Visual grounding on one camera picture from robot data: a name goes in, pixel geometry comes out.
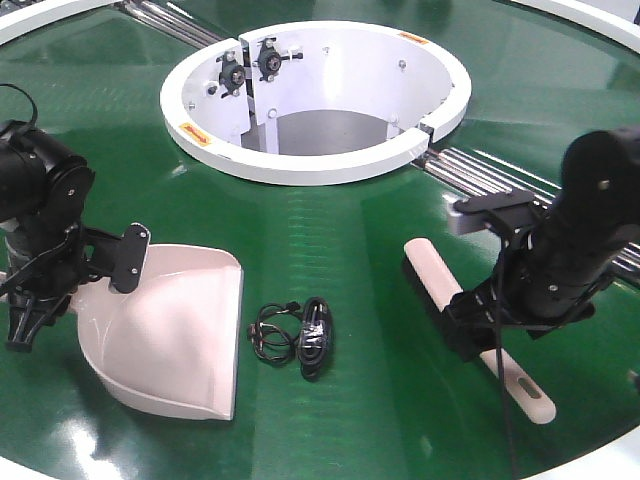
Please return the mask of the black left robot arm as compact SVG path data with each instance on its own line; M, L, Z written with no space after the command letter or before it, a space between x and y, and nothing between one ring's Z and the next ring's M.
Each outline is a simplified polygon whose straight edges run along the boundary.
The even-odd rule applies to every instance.
M95 178L85 158L23 121L1 125L1 228L8 271L7 347L29 352L87 275L81 222Z

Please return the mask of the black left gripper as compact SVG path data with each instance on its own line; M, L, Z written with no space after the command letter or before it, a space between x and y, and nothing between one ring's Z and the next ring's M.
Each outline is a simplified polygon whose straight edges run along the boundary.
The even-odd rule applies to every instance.
M9 304L6 348L31 353L40 329L64 314L70 295L87 279L85 229L73 224L58 235L36 235L19 228L6 236L5 244L9 285L1 291Z

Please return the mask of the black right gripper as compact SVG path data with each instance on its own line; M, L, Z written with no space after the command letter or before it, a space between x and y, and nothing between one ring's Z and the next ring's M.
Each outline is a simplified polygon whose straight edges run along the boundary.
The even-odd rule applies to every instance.
M501 293L497 287L488 279L455 294L444 309L445 342L463 361L496 348L501 328L524 330L536 340L595 313L593 285L507 282Z

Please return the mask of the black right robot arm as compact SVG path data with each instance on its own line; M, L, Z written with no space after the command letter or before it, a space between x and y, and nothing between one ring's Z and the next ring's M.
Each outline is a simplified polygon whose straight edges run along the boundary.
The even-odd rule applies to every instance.
M591 317L592 297L612 281L610 262L639 240L639 129L598 130L574 140L548 208L531 192L456 201L456 213L501 240L491 276L455 294L441 330L463 360L495 348L502 328L537 339Z

